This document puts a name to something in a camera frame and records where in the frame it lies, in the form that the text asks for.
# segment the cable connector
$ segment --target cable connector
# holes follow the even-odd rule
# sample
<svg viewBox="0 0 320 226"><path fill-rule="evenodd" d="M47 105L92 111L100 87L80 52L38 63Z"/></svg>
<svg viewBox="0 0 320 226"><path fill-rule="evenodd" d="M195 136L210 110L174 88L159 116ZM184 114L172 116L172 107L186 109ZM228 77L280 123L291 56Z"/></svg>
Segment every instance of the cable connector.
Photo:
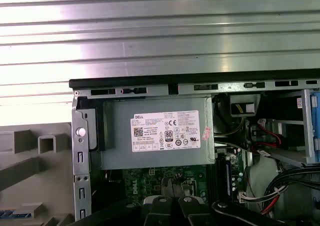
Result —
<svg viewBox="0 0 320 226"><path fill-rule="evenodd" d="M246 192L244 192L244 191L239 191L239 192L238 192L238 195L237 195L239 204L244 204L244 203L245 203L245 201L243 201L243 196L246 196Z"/></svg>

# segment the qr code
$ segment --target qr code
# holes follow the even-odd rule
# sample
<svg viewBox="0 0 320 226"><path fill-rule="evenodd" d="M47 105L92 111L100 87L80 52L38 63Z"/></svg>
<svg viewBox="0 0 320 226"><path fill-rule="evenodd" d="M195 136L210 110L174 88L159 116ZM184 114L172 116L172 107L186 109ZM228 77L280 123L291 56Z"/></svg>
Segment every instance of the qr code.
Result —
<svg viewBox="0 0 320 226"><path fill-rule="evenodd" d="M133 129L133 133L135 137L142 137L144 135L144 128L143 127L135 127Z"/></svg>

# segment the yellow wire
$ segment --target yellow wire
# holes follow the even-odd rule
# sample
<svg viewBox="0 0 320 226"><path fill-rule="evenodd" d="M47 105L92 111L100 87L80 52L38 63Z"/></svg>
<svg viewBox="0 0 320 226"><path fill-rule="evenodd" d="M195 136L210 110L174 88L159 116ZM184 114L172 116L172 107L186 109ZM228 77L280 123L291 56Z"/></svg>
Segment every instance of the yellow wire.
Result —
<svg viewBox="0 0 320 226"><path fill-rule="evenodd" d="M240 112L241 114L244 113L244 111L242 110L242 108L241 108L241 106L240 106L239 104L236 104L235 106L238 108L238 110L239 110L239 112ZM218 136L233 135L234 133L238 132L238 131L242 128L242 126L244 125L244 123L245 123L245 118L242 117L240 124L239 124L238 127L236 127L234 130L232 130L231 132L227 132L227 133L224 133L224 134L217 134L217 135L218 135Z"/></svg>

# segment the white label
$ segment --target white label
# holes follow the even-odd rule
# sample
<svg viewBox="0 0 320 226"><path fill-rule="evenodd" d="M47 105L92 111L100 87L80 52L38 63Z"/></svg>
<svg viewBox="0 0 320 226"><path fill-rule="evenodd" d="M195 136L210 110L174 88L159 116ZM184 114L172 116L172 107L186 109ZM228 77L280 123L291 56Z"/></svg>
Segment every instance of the white label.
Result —
<svg viewBox="0 0 320 226"><path fill-rule="evenodd" d="M197 110L135 114L130 123L133 152L200 148Z"/></svg>
<svg viewBox="0 0 320 226"><path fill-rule="evenodd" d="M259 154L261 154L262 156L265 156L265 157L271 156L269 153L267 153L267 152L264 151L264 150L257 150L257 152L258 152Z"/></svg>
<svg viewBox="0 0 320 226"><path fill-rule="evenodd" d="M298 97L296 99L296 106L298 109L302 109L302 98L301 97Z"/></svg>

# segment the metal side panel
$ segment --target metal side panel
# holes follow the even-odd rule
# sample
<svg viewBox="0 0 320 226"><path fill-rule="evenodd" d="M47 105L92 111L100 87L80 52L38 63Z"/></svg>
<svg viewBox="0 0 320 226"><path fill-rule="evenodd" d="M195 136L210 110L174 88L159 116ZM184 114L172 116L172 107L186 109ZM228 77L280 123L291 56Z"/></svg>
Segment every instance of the metal side panel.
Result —
<svg viewBox="0 0 320 226"><path fill-rule="evenodd" d="M319 1L0 0L0 105L70 103L70 79L318 69Z"/></svg>

